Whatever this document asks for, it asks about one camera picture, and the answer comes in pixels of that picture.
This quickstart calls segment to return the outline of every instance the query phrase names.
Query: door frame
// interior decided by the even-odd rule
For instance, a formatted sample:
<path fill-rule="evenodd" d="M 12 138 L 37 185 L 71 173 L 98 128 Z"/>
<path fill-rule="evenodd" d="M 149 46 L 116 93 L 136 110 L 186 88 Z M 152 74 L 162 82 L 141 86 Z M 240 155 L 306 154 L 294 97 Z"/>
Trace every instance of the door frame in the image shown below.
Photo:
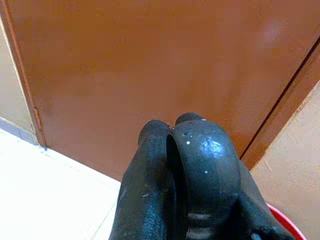
<path fill-rule="evenodd" d="M 30 112 L 31 121 L 33 123 L 33 127 L 35 130 L 35 135 L 37 137 L 38 143 L 41 146 L 46 147 L 47 145 L 46 138 L 42 128 L 41 118 L 36 106 L 36 102 L 31 93 L 30 83 L 24 68 L 23 59 L 21 56 L 18 42 L 17 42 L 16 33 L 15 33 L 11 15 L 9 12 L 7 0 L 0 0 L 0 15 L 3 23 L 5 35 L 9 42 L 10 52 L 16 66 L 17 73 L 19 75 L 19 79 L 22 85 L 22 90 L 24 92 L 26 103 Z"/>

